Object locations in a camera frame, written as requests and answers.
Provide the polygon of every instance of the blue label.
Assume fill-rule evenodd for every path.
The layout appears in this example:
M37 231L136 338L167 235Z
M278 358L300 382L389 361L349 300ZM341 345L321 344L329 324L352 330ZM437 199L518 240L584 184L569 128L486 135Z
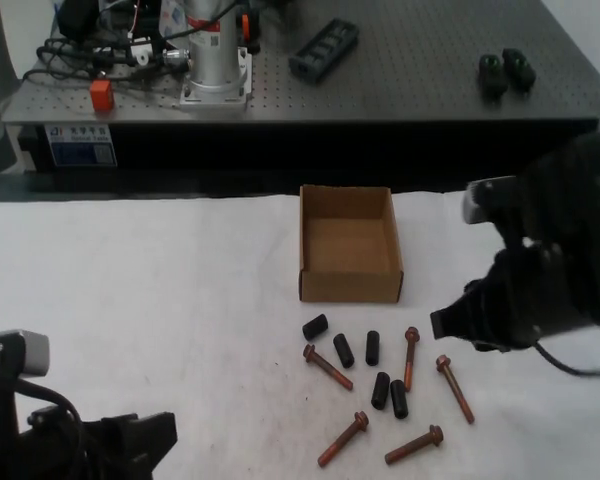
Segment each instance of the blue label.
M111 143L52 143L53 159L62 167L115 167Z

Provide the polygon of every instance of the black connector block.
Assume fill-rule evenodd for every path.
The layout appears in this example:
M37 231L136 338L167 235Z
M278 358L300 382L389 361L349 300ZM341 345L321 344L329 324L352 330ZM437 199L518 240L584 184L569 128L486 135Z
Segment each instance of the black connector block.
M354 24L334 18L289 58L291 73L306 82L317 83L358 42L359 32Z

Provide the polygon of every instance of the bolt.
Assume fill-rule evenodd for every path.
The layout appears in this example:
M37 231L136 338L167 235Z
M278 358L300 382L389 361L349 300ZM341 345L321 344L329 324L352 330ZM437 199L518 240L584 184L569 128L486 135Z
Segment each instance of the bolt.
M318 465L320 465L321 468L326 467L327 464L333 460L333 457L335 457L338 452L342 450L347 443L349 443L349 440L355 437L356 433L359 431L367 431L367 425L369 425L367 414L364 412L357 412L354 415L354 418L355 421L349 425L349 428L347 428L342 435L340 435L336 441L333 442L322 455L320 455L320 458L318 458Z
M469 404L464 398L462 390L460 390L460 385L458 385L458 381L456 380L456 377L453 376L453 373L451 372L451 367L449 367L449 365L451 365L451 359L446 355L440 355L436 359L436 365L438 367L438 371L444 373L444 376L447 378L447 382L449 382L451 391L455 395L456 400L460 405L460 409L462 410L462 413L464 413L464 417L467 419L467 422L469 422L470 424L475 422L476 419L473 416L473 413L471 412L471 408L469 408Z
M307 363L313 362L318 365L321 369L327 372L330 376L332 376L336 382L342 385L347 390L353 390L353 382L349 380L347 377L342 375L333 365L327 362L324 358L316 353L315 345L307 345L304 347L304 352L302 353L304 358L307 359Z
M387 453L384 456L384 461L387 462L387 465L391 465L427 445L433 444L437 447L442 443L442 440L444 440L442 429L438 425L429 425L429 433L425 433L423 436L411 440L409 443Z
M416 343L420 341L420 334L416 327L409 327L404 334L407 339L407 363L404 369L404 389L411 391L411 380L413 379L413 357L416 353Z

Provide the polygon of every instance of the white wall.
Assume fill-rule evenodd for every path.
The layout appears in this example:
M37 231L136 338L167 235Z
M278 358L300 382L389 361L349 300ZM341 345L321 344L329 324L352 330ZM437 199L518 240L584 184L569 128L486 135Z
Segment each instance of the white wall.
M600 72L600 0L543 1Z

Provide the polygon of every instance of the metal plate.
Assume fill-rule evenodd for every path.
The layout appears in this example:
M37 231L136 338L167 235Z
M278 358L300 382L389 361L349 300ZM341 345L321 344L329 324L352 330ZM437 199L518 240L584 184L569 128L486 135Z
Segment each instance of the metal plate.
M360 27L359 43L320 84L303 84L287 59L334 17ZM38 76L44 83L25 82L5 121L600 119L600 75L540 0L296 0L283 15L265 11L262 24L245 111L181 111L180 82L164 78L151 92L116 86L115 110L95 114L87 85ZM538 81L528 96L488 104L477 63L505 47L527 55Z

